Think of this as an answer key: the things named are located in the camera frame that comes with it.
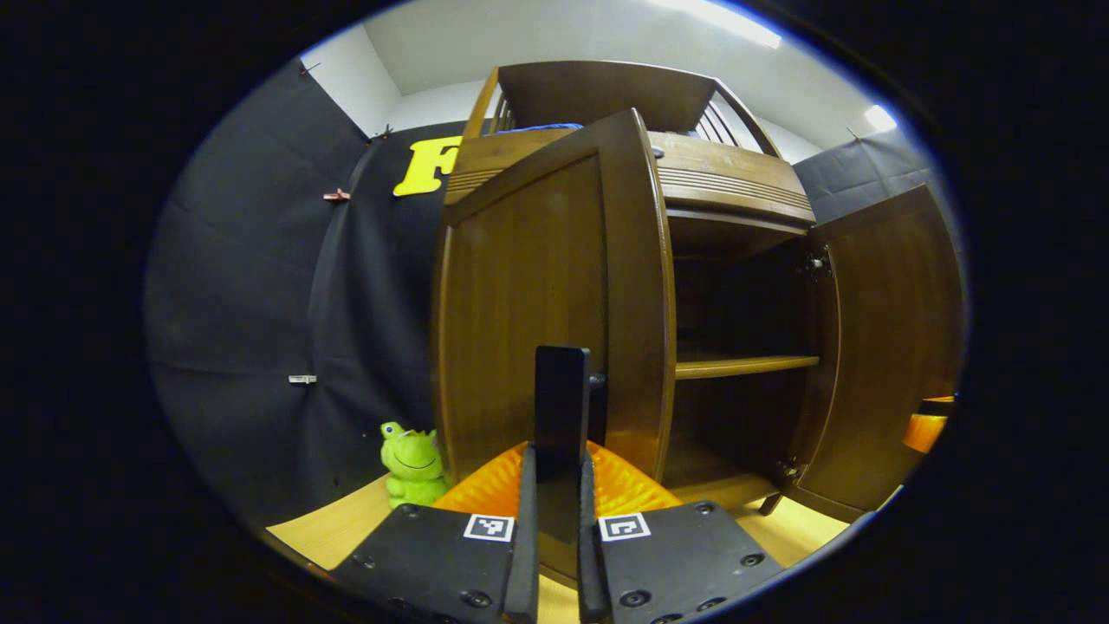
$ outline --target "wooden floor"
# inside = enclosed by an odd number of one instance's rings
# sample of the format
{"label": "wooden floor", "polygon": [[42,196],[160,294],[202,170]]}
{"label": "wooden floor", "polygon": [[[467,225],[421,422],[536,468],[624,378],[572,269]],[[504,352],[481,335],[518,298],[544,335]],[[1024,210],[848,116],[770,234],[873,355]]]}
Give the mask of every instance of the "wooden floor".
{"label": "wooden floor", "polygon": [[[766,554],[790,567],[847,528],[847,524],[782,499],[769,516],[762,501],[747,503],[736,522]],[[333,570],[389,514],[385,478],[307,515],[268,531],[325,570]],[[578,621],[578,594],[546,576],[539,579],[539,624]]]}

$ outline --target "black metal plate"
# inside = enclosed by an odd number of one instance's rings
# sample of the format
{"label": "black metal plate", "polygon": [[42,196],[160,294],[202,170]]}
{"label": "black metal plate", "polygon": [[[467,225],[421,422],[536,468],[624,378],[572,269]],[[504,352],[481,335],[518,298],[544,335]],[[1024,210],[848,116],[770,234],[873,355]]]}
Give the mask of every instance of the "black metal plate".
{"label": "black metal plate", "polygon": [[[782,572],[711,501],[647,512],[642,521],[649,535],[600,542],[614,624],[702,620]],[[620,535],[619,528],[612,532]],[[627,531],[642,533],[642,526]]]}
{"label": "black metal plate", "polygon": [[512,543],[464,538],[469,521],[400,505],[332,575],[389,605],[397,621],[498,623]]}

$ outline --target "blue fabric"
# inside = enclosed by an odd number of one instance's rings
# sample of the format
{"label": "blue fabric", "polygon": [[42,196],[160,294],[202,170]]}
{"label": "blue fabric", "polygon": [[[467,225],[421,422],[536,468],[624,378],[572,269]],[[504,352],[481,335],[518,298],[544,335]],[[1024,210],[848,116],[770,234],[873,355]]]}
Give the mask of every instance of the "blue fabric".
{"label": "blue fabric", "polygon": [[498,134],[508,134],[509,132],[527,132],[529,130],[553,130],[556,127],[569,127],[571,130],[580,130],[584,127],[580,123],[548,123],[547,125],[531,125],[529,127],[517,127],[516,130],[501,130],[497,132]]}

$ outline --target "orange mesh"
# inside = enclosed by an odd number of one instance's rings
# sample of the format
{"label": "orange mesh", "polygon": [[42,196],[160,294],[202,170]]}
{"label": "orange mesh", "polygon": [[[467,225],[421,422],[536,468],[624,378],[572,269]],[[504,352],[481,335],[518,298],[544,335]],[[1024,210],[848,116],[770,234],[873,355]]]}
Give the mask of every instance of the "orange mesh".
{"label": "orange mesh", "polygon": [[[448,491],[434,505],[461,513],[516,518],[520,510],[521,442],[497,456]],[[612,451],[587,442],[593,459],[597,515],[621,515],[681,505],[681,500]]]}

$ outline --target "wooden cabinet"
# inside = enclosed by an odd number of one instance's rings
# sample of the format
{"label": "wooden cabinet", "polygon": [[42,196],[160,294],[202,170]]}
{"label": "wooden cabinet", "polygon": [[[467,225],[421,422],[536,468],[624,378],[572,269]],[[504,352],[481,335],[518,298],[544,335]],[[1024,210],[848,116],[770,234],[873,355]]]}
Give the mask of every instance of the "wooden cabinet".
{"label": "wooden cabinet", "polygon": [[[938,207],[918,187],[814,226],[792,167],[730,92],[764,153],[689,135],[723,124],[722,90],[630,63],[490,75],[435,278],[436,418],[455,479],[531,438],[539,345],[591,350],[609,388],[598,442],[683,500],[736,510],[786,492],[849,521],[919,460],[901,437],[922,399],[952,393],[963,341]],[[586,127],[496,134],[554,122]]]}

